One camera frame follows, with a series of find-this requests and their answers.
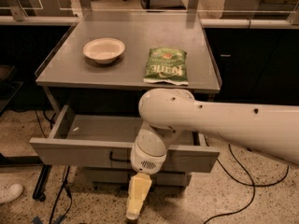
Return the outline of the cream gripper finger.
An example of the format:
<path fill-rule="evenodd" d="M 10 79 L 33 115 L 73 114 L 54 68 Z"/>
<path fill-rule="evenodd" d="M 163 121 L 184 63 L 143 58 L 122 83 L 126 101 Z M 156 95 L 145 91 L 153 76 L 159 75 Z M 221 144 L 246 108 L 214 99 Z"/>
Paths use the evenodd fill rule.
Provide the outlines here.
<path fill-rule="evenodd" d="M 143 202 L 151 187 L 150 176 L 137 173 L 132 176 L 129 182 L 126 217 L 130 220 L 137 220 L 143 206 Z"/>

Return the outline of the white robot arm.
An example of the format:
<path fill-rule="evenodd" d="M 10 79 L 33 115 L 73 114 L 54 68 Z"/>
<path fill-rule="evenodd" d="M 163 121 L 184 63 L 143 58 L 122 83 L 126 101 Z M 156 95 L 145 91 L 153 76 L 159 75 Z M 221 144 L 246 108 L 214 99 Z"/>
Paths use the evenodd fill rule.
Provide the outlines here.
<path fill-rule="evenodd" d="M 138 219 L 167 150 L 183 131 L 205 134 L 299 164 L 299 107 L 202 102 L 183 89 L 147 91 L 138 105 L 143 120 L 131 150 L 136 171 L 129 183 L 126 217 Z"/>

